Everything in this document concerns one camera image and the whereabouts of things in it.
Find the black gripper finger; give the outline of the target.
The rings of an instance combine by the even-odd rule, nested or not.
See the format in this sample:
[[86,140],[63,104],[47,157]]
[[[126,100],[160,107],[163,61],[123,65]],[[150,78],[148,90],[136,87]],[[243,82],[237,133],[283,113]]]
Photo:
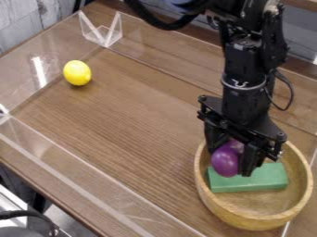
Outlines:
[[229,142],[226,131],[205,123],[205,137],[209,152],[213,153],[223,144]]
[[239,158],[239,174],[243,177],[250,177],[254,169],[262,165],[265,158],[266,152],[258,145],[255,143],[246,144]]

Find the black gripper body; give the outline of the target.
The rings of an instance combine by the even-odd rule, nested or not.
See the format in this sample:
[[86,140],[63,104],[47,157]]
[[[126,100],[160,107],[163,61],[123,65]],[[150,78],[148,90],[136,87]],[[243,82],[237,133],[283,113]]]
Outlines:
[[[273,98],[275,79],[290,89],[290,100],[283,107]],[[237,140],[243,145],[255,143],[266,152],[266,158],[277,161],[287,135],[273,123],[269,110],[271,106],[281,111],[290,108],[293,86],[289,79],[279,72],[263,73],[251,78],[225,73],[221,83],[222,98],[210,95],[198,97],[201,109],[197,117],[203,123],[223,129],[229,140]]]

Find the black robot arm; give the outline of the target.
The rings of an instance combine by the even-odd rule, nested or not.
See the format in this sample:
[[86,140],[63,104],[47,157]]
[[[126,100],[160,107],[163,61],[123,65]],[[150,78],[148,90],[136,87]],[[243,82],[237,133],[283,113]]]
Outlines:
[[289,46],[283,37],[279,0],[209,0],[206,12],[218,21],[225,53],[221,78],[223,95],[198,97],[198,118],[205,122],[207,149],[213,152],[230,139],[243,144],[238,174],[249,177],[266,159],[282,155],[286,133],[270,116],[277,68]]

